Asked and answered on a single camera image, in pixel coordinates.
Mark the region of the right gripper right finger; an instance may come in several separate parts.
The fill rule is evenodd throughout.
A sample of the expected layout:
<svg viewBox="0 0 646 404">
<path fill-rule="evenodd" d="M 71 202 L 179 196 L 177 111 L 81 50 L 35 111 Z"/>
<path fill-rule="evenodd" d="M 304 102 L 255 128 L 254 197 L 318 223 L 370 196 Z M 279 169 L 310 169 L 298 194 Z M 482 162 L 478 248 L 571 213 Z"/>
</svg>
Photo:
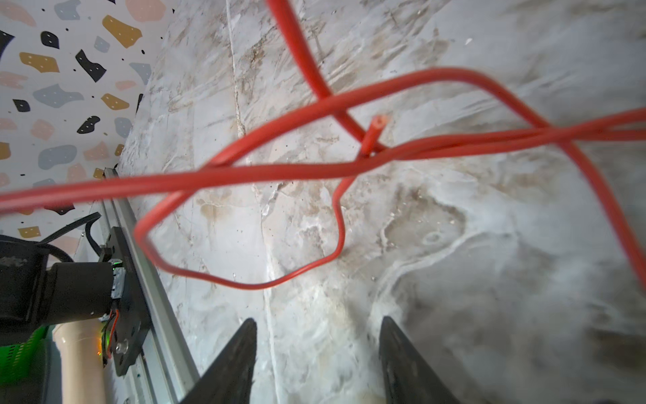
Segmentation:
<svg viewBox="0 0 646 404">
<path fill-rule="evenodd" d="M 380 362 L 387 403 L 459 403 L 390 316 L 381 323 Z"/>
</svg>

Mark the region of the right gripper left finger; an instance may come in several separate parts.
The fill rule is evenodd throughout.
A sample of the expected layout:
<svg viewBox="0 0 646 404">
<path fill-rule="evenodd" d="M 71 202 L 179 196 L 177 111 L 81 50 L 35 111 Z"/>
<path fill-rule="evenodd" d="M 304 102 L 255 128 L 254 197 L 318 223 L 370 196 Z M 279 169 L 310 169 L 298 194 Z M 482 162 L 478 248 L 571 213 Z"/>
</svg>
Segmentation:
<svg viewBox="0 0 646 404">
<path fill-rule="evenodd" d="M 257 323 L 247 318 L 180 403 L 249 404 L 256 358 Z"/>
</svg>

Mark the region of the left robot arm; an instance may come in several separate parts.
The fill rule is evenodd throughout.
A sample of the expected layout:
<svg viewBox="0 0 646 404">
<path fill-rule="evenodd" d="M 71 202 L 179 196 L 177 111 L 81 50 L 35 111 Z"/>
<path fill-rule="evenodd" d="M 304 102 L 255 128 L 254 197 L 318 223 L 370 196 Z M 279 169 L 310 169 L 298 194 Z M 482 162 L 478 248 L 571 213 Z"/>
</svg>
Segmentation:
<svg viewBox="0 0 646 404">
<path fill-rule="evenodd" d="M 90 247 L 92 224 L 87 215 L 41 242 L 1 236 L 1 345 L 25 343 L 43 326 L 99 318 L 115 299 L 115 274 L 109 262 L 75 262 L 52 242 L 85 227 Z"/>
</svg>

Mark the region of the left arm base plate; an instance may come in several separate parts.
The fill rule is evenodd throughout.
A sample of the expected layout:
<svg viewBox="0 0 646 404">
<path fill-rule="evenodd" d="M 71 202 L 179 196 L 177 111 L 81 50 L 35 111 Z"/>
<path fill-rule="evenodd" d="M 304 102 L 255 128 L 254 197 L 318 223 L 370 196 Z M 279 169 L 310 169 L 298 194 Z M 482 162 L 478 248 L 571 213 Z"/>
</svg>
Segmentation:
<svg viewBox="0 0 646 404">
<path fill-rule="evenodd" d="M 109 344 L 116 375 L 124 376 L 143 353 L 144 341 L 152 326 L 151 316 L 134 255 L 122 228 L 110 229 L 101 259 L 111 264 L 115 276 L 115 314 L 105 341 Z"/>
</svg>

